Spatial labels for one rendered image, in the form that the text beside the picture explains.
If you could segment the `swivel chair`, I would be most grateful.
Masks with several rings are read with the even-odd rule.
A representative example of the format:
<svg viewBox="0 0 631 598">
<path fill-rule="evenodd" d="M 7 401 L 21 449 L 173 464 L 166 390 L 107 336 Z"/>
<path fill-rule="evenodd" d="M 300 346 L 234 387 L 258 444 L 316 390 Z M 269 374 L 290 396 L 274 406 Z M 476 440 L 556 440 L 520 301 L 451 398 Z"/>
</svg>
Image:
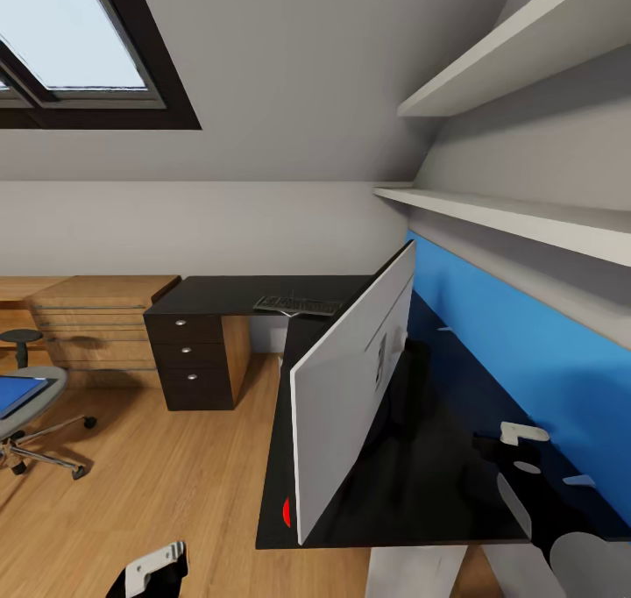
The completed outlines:
<svg viewBox="0 0 631 598">
<path fill-rule="evenodd" d="M 0 419 L 0 469 L 4 462 L 6 462 L 7 466 L 11 468 L 15 475 L 22 474 L 26 470 L 26 465 L 21 457 L 23 456 L 56 466 L 70 468 L 73 470 L 73 479 L 76 480 L 81 475 L 85 475 L 84 466 L 77 466 L 75 463 L 20 448 L 82 418 L 85 420 L 84 427 L 86 428 L 92 428 L 97 421 L 95 417 L 88 418 L 85 413 L 24 436 L 25 432 L 20 429 L 46 412 L 59 398 L 65 388 L 67 388 L 69 380 L 67 371 L 61 367 L 28 366 L 26 342 L 35 342 L 35 340 L 40 340 L 41 338 L 43 338 L 41 331 L 28 329 L 10 330 L 0 334 L 0 340 L 15 342 L 17 345 L 16 360 L 18 360 L 18 370 L 9 372 L 4 376 L 47 378 L 49 382 L 40 391 Z"/>
</svg>

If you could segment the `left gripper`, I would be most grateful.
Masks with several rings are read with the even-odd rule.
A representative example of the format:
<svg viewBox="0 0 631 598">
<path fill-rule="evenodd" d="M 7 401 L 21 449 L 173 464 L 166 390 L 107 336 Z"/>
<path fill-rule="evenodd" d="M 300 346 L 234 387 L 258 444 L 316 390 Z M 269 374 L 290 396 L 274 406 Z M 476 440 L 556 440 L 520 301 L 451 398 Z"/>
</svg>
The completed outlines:
<svg viewBox="0 0 631 598">
<path fill-rule="evenodd" d="M 187 553 L 184 552 L 167 566 L 152 574 L 152 580 L 145 586 L 145 591 L 134 598 L 178 598 L 181 578 L 187 575 Z M 126 598 L 124 570 L 104 598 Z"/>
</svg>

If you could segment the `folder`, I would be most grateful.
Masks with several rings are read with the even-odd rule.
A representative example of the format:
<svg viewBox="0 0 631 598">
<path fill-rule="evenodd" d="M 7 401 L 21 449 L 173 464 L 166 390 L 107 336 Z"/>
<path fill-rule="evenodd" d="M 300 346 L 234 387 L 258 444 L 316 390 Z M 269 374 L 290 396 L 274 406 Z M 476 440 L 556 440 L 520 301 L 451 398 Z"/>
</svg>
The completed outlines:
<svg viewBox="0 0 631 598">
<path fill-rule="evenodd" d="M 0 419 L 40 391 L 47 378 L 0 375 Z"/>
</svg>

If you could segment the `monitor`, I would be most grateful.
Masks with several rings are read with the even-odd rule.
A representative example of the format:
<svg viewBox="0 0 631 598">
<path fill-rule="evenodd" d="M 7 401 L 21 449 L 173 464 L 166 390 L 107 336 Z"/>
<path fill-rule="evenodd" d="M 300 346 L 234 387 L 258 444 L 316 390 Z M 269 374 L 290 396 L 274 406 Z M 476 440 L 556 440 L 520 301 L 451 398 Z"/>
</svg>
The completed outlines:
<svg viewBox="0 0 631 598">
<path fill-rule="evenodd" d="M 406 244 L 280 367 L 291 538 L 303 545 L 358 459 L 392 430 L 415 439 L 432 348 L 408 338 L 416 239 Z M 387 388 L 403 351 L 412 353 L 402 424 Z M 388 416 L 362 448 L 382 398 Z"/>
</svg>

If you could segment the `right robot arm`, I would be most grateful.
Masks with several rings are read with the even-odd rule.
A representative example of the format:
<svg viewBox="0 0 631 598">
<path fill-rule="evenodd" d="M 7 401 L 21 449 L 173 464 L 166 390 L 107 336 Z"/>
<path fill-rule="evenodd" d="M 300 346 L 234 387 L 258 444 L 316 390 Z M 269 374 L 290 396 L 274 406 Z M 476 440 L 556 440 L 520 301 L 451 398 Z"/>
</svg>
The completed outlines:
<svg viewBox="0 0 631 598">
<path fill-rule="evenodd" d="M 502 422 L 496 437 L 474 432 L 482 460 L 495 462 L 500 495 L 528 539 L 541 548 L 567 598 L 631 598 L 631 563 L 573 508 L 539 469 L 539 450 L 518 438 L 547 441 L 540 427 Z"/>
</svg>

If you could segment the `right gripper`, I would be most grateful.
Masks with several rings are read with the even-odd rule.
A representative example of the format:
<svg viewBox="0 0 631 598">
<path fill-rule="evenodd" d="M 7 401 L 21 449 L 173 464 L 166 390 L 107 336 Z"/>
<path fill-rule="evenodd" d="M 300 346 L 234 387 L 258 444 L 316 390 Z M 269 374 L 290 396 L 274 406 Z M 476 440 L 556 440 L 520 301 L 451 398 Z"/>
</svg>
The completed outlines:
<svg viewBox="0 0 631 598">
<path fill-rule="evenodd" d="M 500 436 L 492 438 L 491 436 L 480 436 L 477 431 L 474 432 L 472 444 L 476 450 L 479 450 L 482 460 L 500 463 L 500 458 L 505 453 L 514 452 L 520 454 L 525 459 L 530 459 L 539 468 L 539 450 L 528 443 L 510 445 L 500 441 Z"/>
</svg>

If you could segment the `keyboard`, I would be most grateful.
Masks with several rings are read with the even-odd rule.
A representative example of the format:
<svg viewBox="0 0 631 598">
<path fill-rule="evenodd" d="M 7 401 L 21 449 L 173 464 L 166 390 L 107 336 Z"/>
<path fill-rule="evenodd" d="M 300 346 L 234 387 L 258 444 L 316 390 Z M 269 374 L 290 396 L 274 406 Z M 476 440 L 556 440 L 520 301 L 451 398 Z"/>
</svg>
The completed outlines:
<svg viewBox="0 0 631 598">
<path fill-rule="evenodd" d="M 342 303 L 334 303 L 334 301 L 317 301 L 316 299 L 291 299 L 286 297 L 274 297 L 264 295 L 253 308 L 261 310 L 277 310 L 284 313 L 296 312 L 294 316 L 301 313 L 313 315 L 330 315 L 334 316 L 341 308 Z"/>
</svg>

